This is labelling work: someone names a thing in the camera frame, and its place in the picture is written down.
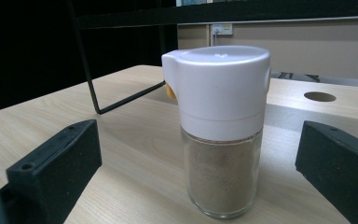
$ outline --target black background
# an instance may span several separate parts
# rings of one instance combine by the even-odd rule
[[[156,0],[73,3],[77,16],[158,6]],[[136,64],[161,65],[158,27],[87,30],[81,37],[94,78]],[[167,51],[177,49],[175,25],[165,26],[165,38]],[[84,81],[65,1],[0,1],[0,109]]]

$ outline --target ground spice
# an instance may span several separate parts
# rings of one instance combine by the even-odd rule
[[[230,142],[199,139],[182,129],[187,191],[211,217],[235,217],[255,197],[262,132]]]

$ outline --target white cap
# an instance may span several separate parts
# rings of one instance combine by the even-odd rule
[[[162,56],[162,66],[188,133],[231,141],[263,128],[268,50],[248,46],[175,50]]]

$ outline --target table surface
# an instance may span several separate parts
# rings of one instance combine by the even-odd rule
[[[139,65],[94,85],[106,106],[161,80],[160,67]],[[229,221],[203,215],[187,197],[178,107],[164,89],[103,115],[86,83],[0,110],[0,188],[10,165],[66,126],[96,119],[103,166],[65,223],[348,223],[296,171],[295,160],[304,120],[358,137],[358,87],[271,80],[255,203]],[[308,91],[337,99],[312,101]]]

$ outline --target gray wall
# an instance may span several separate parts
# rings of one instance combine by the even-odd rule
[[[179,25],[179,49],[212,45],[209,29]],[[358,78],[358,19],[235,23],[233,36],[219,35],[217,45],[266,48],[273,71]]]

